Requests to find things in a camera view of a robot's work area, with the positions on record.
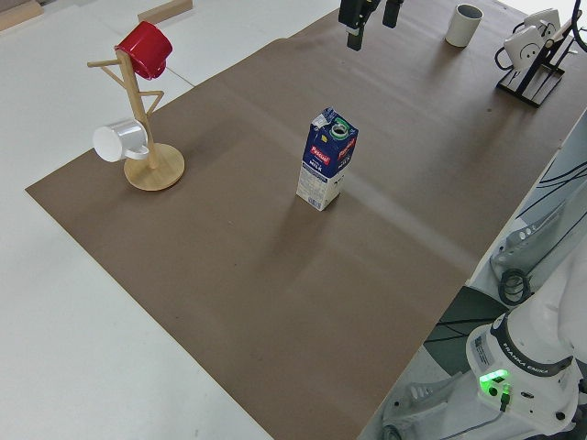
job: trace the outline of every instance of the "green light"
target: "green light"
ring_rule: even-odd
[[[509,373],[506,369],[498,369],[494,372],[487,373],[479,378],[481,389],[484,392],[489,393],[489,389],[491,388],[492,383],[499,383],[507,378],[507,376],[509,376]]]

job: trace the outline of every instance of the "red logo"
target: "red logo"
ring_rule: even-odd
[[[347,153],[349,152],[350,149],[352,149],[355,146],[355,143],[357,142],[357,138],[354,137],[353,139],[350,140],[350,142],[347,144],[347,146],[345,148],[343,148],[339,153],[338,153],[338,160],[341,160],[342,158],[344,158]]]
[[[320,151],[314,145],[310,148],[310,152],[313,155],[315,155],[317,158],[319,158],[320,160],[322,160],[326,165],[328,165],[330,163],[330,157],[327,156],[326,154],[324,154],[322,151]]]

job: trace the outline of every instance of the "round wooden base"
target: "round wooden base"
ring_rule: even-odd
[[[159,165],[149,167],[149,161],[127,159],[125,175],[131,185],[144,191],[160,191],[169,188],[182,177],[185,164],[182,153],[167,144],[155,144]]]

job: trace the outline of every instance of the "red mug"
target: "red mug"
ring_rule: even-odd
[[[114,49],[128,54],[137,75],[152,80],[165,70],[165,60],[173,47],[154,25],[141,21]]]

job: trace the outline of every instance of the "barcode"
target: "barcode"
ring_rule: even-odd
[[[312,197],[308,197],[308,202],[314,206],[315,209],[320,209],[322,204],[319,201],[314,200]]]

